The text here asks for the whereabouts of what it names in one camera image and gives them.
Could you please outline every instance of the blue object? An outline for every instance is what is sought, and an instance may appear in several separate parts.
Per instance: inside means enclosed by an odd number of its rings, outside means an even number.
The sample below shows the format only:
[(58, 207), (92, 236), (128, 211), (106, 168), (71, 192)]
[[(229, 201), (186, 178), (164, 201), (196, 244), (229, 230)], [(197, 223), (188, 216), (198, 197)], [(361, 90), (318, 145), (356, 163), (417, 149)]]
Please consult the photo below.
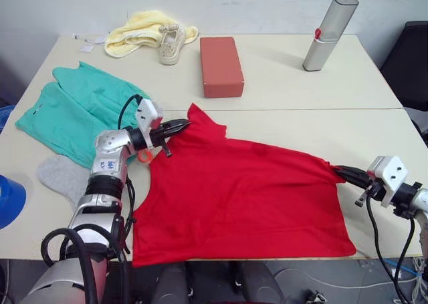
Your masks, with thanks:
[(25, 188), (0, 175), (0, 229), (17, 218), (25, 204)]
[(6, 107), (0, 108), (0, 133), (5, 127), (6, 121), (9, 118), (9, 115), (11, 114), (14, 107), (15, 106), (6, 106)]
[[(396, 263), (396, 262), (394, 262), (394, 261), (392, 261), (392, 260), (390, 260), (390, 259), (384, 259), (384, 261), (385, 261), (386, 263), (388, 263), (389, 265), (392, 265), (392, 266), (394, 266), (394, 267), (397, 267), (397, 263)], [(408, 269), (406, 266), (401, 266), (401, 267), (400, 267), (400, 269), (402, 269), (402, 270), (404, 270), (404, 271), (407, 271), (407, 272), (409, 272), (409, 273), (412, 273), (412, 274), (414, 274), (414, 275), (416, 275), (416, 276), (419, 276), (419, 275), (420, 275), (419, 273), (416, 273), (414, 270), (412, 270), (412, 269)]]

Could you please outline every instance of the floor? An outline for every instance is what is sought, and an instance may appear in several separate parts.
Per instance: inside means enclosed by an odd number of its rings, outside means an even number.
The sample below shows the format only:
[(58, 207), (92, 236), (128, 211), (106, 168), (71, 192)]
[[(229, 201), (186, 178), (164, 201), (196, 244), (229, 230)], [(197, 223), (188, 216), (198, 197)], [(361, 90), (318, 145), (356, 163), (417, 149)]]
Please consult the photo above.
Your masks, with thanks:
[[(325, 261), (266, 261), (272, 273), (283, 268), (299, 269), (319, 280), (336, 285), (361, 286), (388, 280), (378, 260), (325, 260)], [(6, 260), (0, 260), (5, 269)], [(221, 301), (243, 301), (240, 294), (233, 292), (228, 275), (228, 262), (195, 261), (191, 262), (195, 274), (195, 296), (192, 304), (203, 304)], [(405, 259), (404, 266), (413, 268), (411, 259)], [(150, 297), (156, 287), (156, 279), (162, 271), (162, 265), (143, 267), (131, 271), (132, 296), (149, 304)], [(25, 296), (32, 285), (46, 270), (41, 261), (10, 261), (10, 294), (16, 303)], [(404, 272), (402, 279), (411, 279), (412, 274)], [(369, 289), (337, 289), (328, 287), (296, 271), (284, 271), (277, 276), (277, 281), (286, 297), (287, 304), (305, 303), (311, 292), (319, 291), (328, 303), (346, 304), (390, 304), (396, 299), (393, 286), (383, 285)], [(103, 304), (119, 303), (118, 274), (113, 272), (108, 276)], [(401, 287), (410, 298), (415, 282), (401, 283)]]

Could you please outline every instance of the black cable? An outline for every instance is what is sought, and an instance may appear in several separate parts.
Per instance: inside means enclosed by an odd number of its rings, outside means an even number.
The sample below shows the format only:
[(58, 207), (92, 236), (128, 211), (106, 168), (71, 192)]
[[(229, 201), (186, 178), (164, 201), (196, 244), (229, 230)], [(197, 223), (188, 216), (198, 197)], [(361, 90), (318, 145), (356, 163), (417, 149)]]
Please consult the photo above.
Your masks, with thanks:
[(124, 226), (124, 240), (128, 237), (132, 224), (134, 223), (134, 219), (132, 215), (134, 213), (134, 204), (135, 204), (135, 189), (129, 177), (126, 177), (126, 186), (128, 187), (129, 213), (128, 213), (128, 218), (126, 219), (126, 224)]
[(128, 261), (126, 260), (125, 254), (120, 250), (119, 244), (113, 239), (113, 236), (102, 227), (95, 224), (82, 224), (74, 228), (76, 232), (82, 229), (92, 229), (98, 234), (102, 235), (109, 243), (110, 247), (113, 248), (119, 263), (120, 263), (120, 278), (122, 279), (122, 298), (123, 303), (130, 302), (130, 290), (129, 290), (129, 276), (128, 276)]
[(141, 103), (142, 97), (140, 95), (133, 95), (130, 96), (128, 98), (128, 100), (126, 101), (126, 103), (123, 105), (122, 110), (120, 111), (119, 114), (119, 120), (118, 120), (118, 129), (120, 129), (121, 124), (122, 124), (122, 118), (123, 118), (123, 114), (125, 113), (126, 108), (128, 107), (128, 105), (131, 103), (131, 101), (135, 99), (137, 104), (139, 105)]
[(76, 231), (72, 229), (56, 229), (47, 234), (46, 237), (42, 240), (40, 246), (41, 256), (43, 257), (43, 260), (48, 266), (52, 266), (54, 264), (47, 251), (47, 246), (49, 245), (49, 242), (58, 235), (66, 235), (71, 240), (77, 250), (85, 286), (85, 303), (97, 304), (98, 298), (96, 292), (95, 276), (94, 270), (92, 268), (92, 263), (89, 257), (89, 252), (86, 249), (85, 243), (83, 242), (82, 238)]
[(10, 294), (0, 292), (0, 295), (2, 297), (6, 297), (9, 300), (9, 302), (11, 302), (11, 304), (15, 304), (15, 301), (13, 300), (13, 298), (12, 298), (12, 296)]
[(401, 303), (402, 304), (406, 304), (406, 303), (410, 304), (409, 300), (405, 297), (405, 295), (401, 291), (401, 288), (400, 288), (398, 282), (395, 281), (393, 275), (389, 271), (389, 269), (387, 267), (387, 264), (385, 263), (385, 261), (384, 261), (384, 259), (382, 257), (381, 250), (379, 248), (379, 230), (377, 228), (375, 217), (373, 216), (372, 207), (371, 207), (370, 202), (371, 202), (371, 197), (370, 197), (370, 195), (367, 195), (367, 198), (366, 198), (367, 212), (368, 212), (368, 217), (370, 218), (370, 221), (371, 221), (372, 226), (373, 226), (373, 231), (374, 231), (374, 247), (376, 248), (377, 257), (379, 258), (379, 261), (381, 262), (383, 268), (387, 272), (389, 278), (393, 282), (395, 291), (397, 292), (397, 295), (399, 296), (399, 299), (400, 299)]
[(406, 255), (407, 249), (409, 248), (410, 242), (412, 241), (413, 233), (414, 232), (415, 232), (415, 220), (413, 218), (410, 218), (410, 232), (409, 232), (409, 236), (407, 237), (406, 244), (405, 244), (405, 246), (403, 248), (403, 251), (401, 252), (400, 259), (399, 259), (399, 261), (397, 263), (397, 267), (395, 269), (394, 280), (395, 280), (395, 282), (397, 284), (399, 282), (399, 273), (400, 273), (401, 264), (403, 264), (404, 256)]
[(61, 243), (61, 247), (60, 247), (60, 261), (63, 261), (64, 259), (66, 259), (66, 251), (67, 251), (67, 246), (68, 246), (68, 242), (70, 240), (65, 237), (64, 240)]
[(6, 295), (3, 294), (8, 292), (6, 280), (7, 276), (3, 270), (3, 267), (0, 265), (0, 303), (5, 301)]

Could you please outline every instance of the green cloth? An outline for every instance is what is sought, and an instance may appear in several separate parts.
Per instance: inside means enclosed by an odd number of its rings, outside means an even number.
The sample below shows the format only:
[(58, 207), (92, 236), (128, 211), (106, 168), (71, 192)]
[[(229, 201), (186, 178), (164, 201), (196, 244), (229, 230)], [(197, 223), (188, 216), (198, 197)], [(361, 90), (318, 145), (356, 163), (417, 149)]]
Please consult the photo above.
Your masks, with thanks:
[[(57, 82), (47, 84), (35, 105), (16, 122), (24, 132), (86, 168), (95, 158), (94, 140), (104, 130), (117, 129), (128, 98), (148, 96), (135, 85), (84, 62), (79, 68), (55, 68)], [(137, 127), (133, 100), (122, 127)]]

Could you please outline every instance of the yellow towel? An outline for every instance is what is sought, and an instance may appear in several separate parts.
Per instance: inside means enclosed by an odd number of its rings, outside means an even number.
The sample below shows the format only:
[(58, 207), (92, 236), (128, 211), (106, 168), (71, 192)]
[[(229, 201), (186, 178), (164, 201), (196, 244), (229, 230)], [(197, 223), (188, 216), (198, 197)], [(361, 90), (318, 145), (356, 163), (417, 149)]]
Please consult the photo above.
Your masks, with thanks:
[[(158, 48), (161, 45), (161, 25), (177, 23), (160, 11), (145, 11), (135, 13), (121, 28), (112, 31), (108, 36), (104, 49), (108, 55), (121, 58), (137, 50), (142, 45)], [(186, 43), (198, 36), (196, 27), (186, 27)]]

